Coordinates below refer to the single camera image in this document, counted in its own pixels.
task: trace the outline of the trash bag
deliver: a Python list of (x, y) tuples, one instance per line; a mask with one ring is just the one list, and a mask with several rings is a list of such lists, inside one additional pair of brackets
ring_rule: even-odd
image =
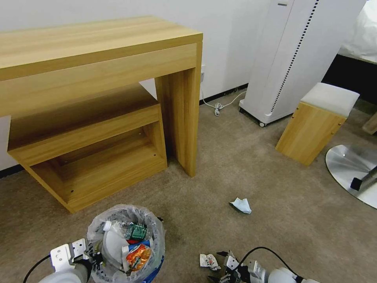
[(148, 234), (153, 239), (152, 253), (141, 270), (126, 275), (114, 267), (104, 257), (105, 264), (99, 270), (92, 271), (96, 283), (148, 283), (151, 282), (161, 268), (165, 255), (165, 230), (161, 221), (148, 209), (133, 205), (118, 204), (96, 216), (88, 227), (87, 240), (94, 251), (101, 251), (104, 236), (103, 226), (106, 221), (138, 222), (146, 224)]

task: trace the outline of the beige carpet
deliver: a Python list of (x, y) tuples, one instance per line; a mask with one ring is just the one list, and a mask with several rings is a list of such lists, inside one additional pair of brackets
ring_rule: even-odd
[[(377, 210), (345, 192), (324, 161), (326, 151), (342, 143), (377, 149), (376, 137), (361, 130), (369, 117), (354, 109), (315, 162), (304, 167), (274, 149), (287, 118), (260, 128), (238, 112), (237, 102), (219, 117), (202, 105), (194, 178), (170, 160), (164, 172), (73, 215), (25, 171), (3, 178), (0, 281), (21, 282), (52, 248), (84, 237), (93, 217), (126, 203), (145, 206), (165, 220), (166, 258), (156, 283), (207, 282), (215, 272), (199, 267), (199, 253), (231, 249), (241, 258), (258, 245), (274, 249), (297, 273), (321, 283), (376, 282)], [(236, 197), (248, 198), (252, 214), (229, 206)], [(266, 251), (250, 259), (269, 270), (282, 266)], [(29, 283), (52, 271), (44, 262)]]

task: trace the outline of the metal base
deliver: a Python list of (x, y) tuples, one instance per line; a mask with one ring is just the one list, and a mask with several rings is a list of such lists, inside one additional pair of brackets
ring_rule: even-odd
[(326, 153), (326, 165), (334, 179), (351, 195), (377, 208), (377, 183), (356, 191), (353, 178), (362, 179), (377, 166), (377, 152), (354, 145), (337, 145)]

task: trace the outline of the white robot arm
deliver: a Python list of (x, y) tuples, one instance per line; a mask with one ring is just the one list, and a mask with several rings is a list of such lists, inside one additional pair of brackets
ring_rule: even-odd
[(257, 247), (251, 250), (240, 262), (238, 262), (231, 251), (218, 252), (218, 255), (225, 257), (225, 275), (221, 278), (208, 276), (209, 279), (215, 283), (319, 283), (318, 281), (305, 279), (298, 276), (292, 270), (284, 267), (274, 269), (271, 273), (268, 273), (259, 265), (257, 261), (252, 261), (248, 265), (244, 265), (243, 261), (246, 259), (246, 257), (254, 250), (260, 248), (271, 251), (285, 264), (280, 256), (278, 256), (274, 251), (265, 247)]
[[(87, 248), (84, 238), (54, 248), (50, 252), (50, 257), (55, 272), (43, 278), (39, 283), (87, 283), (92, 269), (103, 261), (101, 253), (93, 253), (93, 248)], [(24, 283), (34, 268), (43, 260), (28, 272)]]

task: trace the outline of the baseboard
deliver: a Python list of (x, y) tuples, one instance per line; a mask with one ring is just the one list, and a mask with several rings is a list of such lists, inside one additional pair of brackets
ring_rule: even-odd
[[(220, 92), (219, 94), (215, 94), (214, 96), (207, 97), (207, 98), (205, 98), (205, 102), (208, 103), (208, 102), (210, 102), (210, 101), (212, 101), (212, 100), (215, 100), (215, 99), (218, 99), (218, 98), (220, 98), (220, 97), (222, 97), (222, 96), (225, 96), (225, 95), (231, 94), (232, 92), (235, 92), (235, 91), (237, 91), (237, 90), (241, 90), (241, 89), (247, 88), (248, 85), (249, 85), (249, 84), (244, 84), (244, 85), (241, 85), (241, 86), (238, 86), (238, 87), (232, 88), (232, 89), (230, 89), (230, 90), (226, 90), (226, 91), (224, 91), (224, 92)], [(199, 105), (202, 105), (202, 104), (204, 104), (204, 101), (201, 99), (201, 100), (199, 100)]]
[(0, 171), (0, 179), (22, 171), (24, 168), (18, 164)]

